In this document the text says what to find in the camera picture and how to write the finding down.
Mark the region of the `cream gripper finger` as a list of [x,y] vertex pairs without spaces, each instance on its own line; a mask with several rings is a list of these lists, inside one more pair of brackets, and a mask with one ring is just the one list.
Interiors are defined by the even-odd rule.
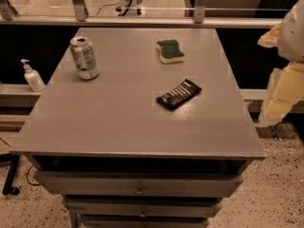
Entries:
[[281,24],[276,24],[268,32],[263,34],[257,41],[259,46],[265,48],[274,48],[278,45],[278,37],[280,32]]
[[267,95],[258,120],[263,124],[278,124],[303,98],[304,64],[290,62],[283,69],[275,67],[269,78]]

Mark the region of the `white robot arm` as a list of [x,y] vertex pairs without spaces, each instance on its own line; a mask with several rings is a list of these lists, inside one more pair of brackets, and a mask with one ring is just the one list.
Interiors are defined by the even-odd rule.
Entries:
[[304,0],[298,0],[282,22],[262,35],[257,44],[277,48],[278,55],[289,61],[283,69],[275,68],[271,73],[258,116],[261,123],[275,125],[304,98]]

